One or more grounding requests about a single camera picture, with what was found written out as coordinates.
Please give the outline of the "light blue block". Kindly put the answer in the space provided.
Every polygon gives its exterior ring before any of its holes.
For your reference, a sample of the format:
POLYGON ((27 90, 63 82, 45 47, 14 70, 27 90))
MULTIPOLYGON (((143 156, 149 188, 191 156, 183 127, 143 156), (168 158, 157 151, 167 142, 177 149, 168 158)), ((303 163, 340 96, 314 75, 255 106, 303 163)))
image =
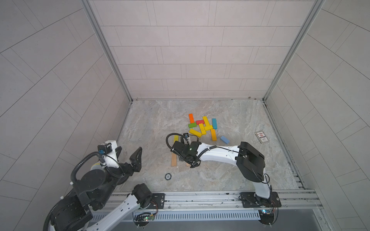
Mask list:
POLYGON ((220 139, 225 143, 225 144, 229 144, 230 143, 230 140, 227 139, 225 136, 221 136, 220 139))

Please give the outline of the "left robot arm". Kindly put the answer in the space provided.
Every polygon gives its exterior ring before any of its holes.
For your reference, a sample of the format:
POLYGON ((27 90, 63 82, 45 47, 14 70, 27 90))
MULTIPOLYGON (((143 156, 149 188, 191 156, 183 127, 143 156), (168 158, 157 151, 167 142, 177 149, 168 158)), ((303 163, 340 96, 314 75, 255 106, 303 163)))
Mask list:
POLYGON ((98 145, 72 170, 72 190, 56 203, 46 216, 44 231, 111 231, 126 216, 151 204, 152 192, 143 183, 108 215, 89 226, 93 212, 104 208, 118 185, 142 168, 142 148, 130 156, 129 163, 118 162, 122 148, 115 141, 98 145))

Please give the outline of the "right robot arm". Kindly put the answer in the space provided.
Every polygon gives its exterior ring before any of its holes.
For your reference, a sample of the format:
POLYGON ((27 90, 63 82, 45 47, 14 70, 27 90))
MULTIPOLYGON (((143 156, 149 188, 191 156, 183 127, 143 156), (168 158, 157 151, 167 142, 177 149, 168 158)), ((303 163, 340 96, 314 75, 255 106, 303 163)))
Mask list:
POLYGON ((253 183, 256 199, 270 200, 271 188, 265 176, 265 156, 249 143, 242 141, 238 146, 217 146, 200 141, 193 141, 190 144, 175 141, 168 147, 172 153, 190 164, 191 168, 200 166, 202 161, 237 166, 244 178, 253 183))

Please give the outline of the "green block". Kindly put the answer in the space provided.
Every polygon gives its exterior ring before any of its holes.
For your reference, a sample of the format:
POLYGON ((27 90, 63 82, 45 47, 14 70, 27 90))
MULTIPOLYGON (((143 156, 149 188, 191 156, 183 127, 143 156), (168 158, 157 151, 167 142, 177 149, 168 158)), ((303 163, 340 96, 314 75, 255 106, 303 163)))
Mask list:
POLYGON ((194 127, 196 127, 197 126, 197 124, 196 123, 190 123, 190 124, 188 124, 188 127, 191 129, 191 128, 194 128, 194 127))

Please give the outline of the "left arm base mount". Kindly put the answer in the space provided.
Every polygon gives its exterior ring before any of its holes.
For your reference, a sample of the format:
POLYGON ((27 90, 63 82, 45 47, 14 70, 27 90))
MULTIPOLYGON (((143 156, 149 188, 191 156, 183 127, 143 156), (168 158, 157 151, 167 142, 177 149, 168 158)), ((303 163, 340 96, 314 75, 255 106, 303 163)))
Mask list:
POLYGON ((153 193, 144 200, 142 209, 163 209, 165 202, 165 193, 153 193))

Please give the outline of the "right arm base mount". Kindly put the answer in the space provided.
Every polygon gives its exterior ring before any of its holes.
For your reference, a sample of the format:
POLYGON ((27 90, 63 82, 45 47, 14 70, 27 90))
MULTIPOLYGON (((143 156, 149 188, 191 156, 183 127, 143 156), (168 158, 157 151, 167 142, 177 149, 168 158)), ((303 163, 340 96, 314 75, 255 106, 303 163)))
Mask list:
POLYGON ((282 207, 277 192, 271 192, 268 199, 258 197, 255 192, 243 192, 239 195, 239 200, 244 208, 280 208, 282 207))

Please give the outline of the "tan wooden block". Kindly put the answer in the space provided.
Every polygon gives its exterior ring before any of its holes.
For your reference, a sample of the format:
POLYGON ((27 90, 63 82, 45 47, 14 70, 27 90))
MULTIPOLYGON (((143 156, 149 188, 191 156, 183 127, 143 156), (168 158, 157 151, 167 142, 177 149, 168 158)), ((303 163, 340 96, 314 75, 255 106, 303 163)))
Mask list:
POLYGON ((176 167, 177 166, 177 155, 172 153, 172 157, 171 157, 171 166, 172 167, 176 167))

